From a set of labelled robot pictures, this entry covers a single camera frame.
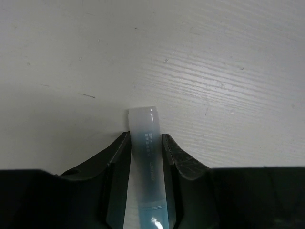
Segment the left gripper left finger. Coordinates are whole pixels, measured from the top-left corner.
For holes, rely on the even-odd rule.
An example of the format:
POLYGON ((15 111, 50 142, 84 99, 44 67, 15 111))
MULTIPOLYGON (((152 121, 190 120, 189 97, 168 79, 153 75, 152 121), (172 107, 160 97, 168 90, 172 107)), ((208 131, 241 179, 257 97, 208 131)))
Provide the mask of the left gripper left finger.
POLYGON ((1 228, 123 228, 130 161, 131 138, 124 132, 61 175, 38 169, 2 170, 1 228))

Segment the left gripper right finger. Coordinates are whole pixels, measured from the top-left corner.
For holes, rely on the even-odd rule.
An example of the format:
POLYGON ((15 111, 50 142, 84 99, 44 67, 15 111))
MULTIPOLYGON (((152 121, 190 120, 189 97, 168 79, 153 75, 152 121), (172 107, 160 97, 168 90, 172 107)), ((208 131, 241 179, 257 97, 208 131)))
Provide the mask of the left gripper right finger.
POLYGON ((304 167, 209 168, 162 135, 172 229, 302 229, 304 167))

